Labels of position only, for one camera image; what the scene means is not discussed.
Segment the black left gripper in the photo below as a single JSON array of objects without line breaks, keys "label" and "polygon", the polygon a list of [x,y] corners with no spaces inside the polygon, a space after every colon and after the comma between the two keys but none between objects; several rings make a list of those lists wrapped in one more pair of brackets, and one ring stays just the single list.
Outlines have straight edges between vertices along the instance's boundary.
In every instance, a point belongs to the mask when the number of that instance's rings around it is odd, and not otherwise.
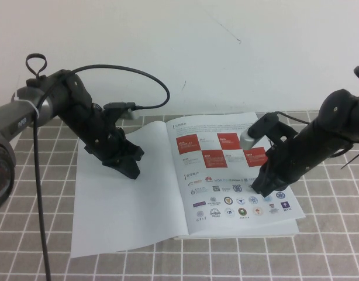
[{"label": "black left gripper", "polygon": [[83,141],[86,151],[104,166],[137,179],[140,174],[137,162],[144,152],[116,126],[117,120],[134,107],[133,102],[110,102],[103,107],[93,102],[87,106],[76,104],[62,112],[60,118]]}]

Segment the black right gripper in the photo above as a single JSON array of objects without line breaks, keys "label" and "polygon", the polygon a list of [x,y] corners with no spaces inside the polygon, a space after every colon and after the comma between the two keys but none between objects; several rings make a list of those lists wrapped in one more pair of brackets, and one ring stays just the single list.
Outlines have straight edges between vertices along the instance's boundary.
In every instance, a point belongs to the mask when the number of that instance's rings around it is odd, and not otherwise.
[{"label": "black right gripper", "polygon": [[301,141],[287,139],[274,142],[265,154],[268,159],[260,167],[251,188],[263,197],[275,190],[285,190],[301,177]]}]

